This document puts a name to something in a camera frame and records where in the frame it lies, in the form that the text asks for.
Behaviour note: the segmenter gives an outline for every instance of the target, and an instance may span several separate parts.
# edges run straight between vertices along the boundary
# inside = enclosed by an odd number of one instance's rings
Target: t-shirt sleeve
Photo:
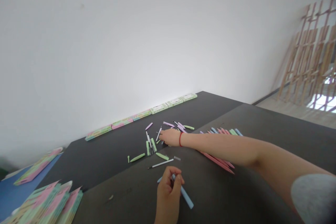
[[[308,174],[291,188],[294,206],[305,224],[336,223],[336,177]]]

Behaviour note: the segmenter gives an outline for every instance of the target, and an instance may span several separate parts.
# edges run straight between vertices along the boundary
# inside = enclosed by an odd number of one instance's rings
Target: blue pen
[[[234,130],[238,133],[238,135],[243,136],[243,134],[240,133],[240,131],[238,129],[234,129]]]
[[[183,198],[186,200],[190,209],[192,209],[194,207],[194,203],[191,201],[191,199],[189,198],[188,194],[186,193],[186,191],[183,187],[181,187],[181,194],[182,194]]]
[[[218,132],[214,128],[211,127],[211,129],[212,129],[213,132],[215,132],[216,134],[218,134]]]

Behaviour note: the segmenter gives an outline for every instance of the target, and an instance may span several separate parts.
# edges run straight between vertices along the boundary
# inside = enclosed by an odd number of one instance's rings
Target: pile of pens
[[[211,130],[208,130],[209,134],[227,134],[227,135],[239,135],[242,136],[242,134],[240,133],[240,131],[238,129],[230,129],[229,131],[223,128],[217,128],[217,130],[215,130],[215,128],[211,128]],[[217,157],[213,157],[207,153],[201,152],[204,156],[206,156],[207,158],[209,158],[211,161],[213,161],[214,163],[216,163],[217,165],[219,165],[220,167],[222,167],[224,170],[234,174],[234,172],[230,169],[234,169],[235,167],[233,166],[233,164],[231,164],[228,161],[219,159]]]

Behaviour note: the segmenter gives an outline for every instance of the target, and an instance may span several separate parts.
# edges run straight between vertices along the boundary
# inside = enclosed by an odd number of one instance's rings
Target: finger
[[[182,173],[182,171],[179,168],[174,167],[174,166],[167,166],[164,173],[163,173],[161,181],[163,181],[163,183],[165,183],[165,184],[171,185],[170,178],[171,178],[172,174],[177,175],[177,174],[181,174],[181,173]]]
[[[181,193],[181,187],[182,187],[182,176],[181,174],[178,174],[174,181],[174,187],[170,195],[172,195],[174,198],[179,199],[180,193]]]

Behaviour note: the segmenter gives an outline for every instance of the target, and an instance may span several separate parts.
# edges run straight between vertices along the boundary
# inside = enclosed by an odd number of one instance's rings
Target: tiled floor
[[[282,98],[278,101],[278,93],[275,93],[256,106],[336,129],[336,109],[330,111],[336,107],[336,97],[328,103],[327,109],[324,111],[324,107],[322,106],[325,104],[325,95],[322,95],[321,97],[318,96],[315,108],[313,108],[312,101],[310,100],[306,100],[302,106],[293,104],[292,102],[286,103],[283,98],[286,91],[287,88],[284,89]]]

